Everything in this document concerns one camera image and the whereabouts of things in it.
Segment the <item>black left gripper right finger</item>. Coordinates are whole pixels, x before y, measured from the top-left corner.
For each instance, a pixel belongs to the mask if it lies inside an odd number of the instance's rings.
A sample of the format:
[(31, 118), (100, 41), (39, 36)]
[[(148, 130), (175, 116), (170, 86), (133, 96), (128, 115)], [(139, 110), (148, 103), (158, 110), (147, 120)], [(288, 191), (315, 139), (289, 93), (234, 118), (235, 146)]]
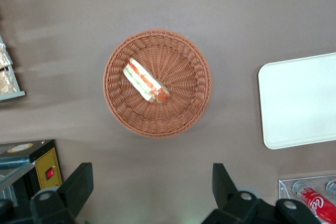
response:
[(280, 199), (270, 205), (253, 193), (239, 191), (225, 166), (213, 164), (212, 191), (217, 203), (204, 220), (208, 224), (231, 223), (319, 223), (302, 202)]

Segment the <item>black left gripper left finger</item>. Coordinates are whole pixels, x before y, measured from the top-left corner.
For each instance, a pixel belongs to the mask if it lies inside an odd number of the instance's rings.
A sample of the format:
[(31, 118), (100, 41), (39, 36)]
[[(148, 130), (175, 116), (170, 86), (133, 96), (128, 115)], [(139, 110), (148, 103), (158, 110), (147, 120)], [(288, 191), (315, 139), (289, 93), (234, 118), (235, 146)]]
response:
[(93, 191), (91, 163), (81, 163), (57, 189), (40, 190), (21, 206), (1, 200), (1, 223), (76, 223)]

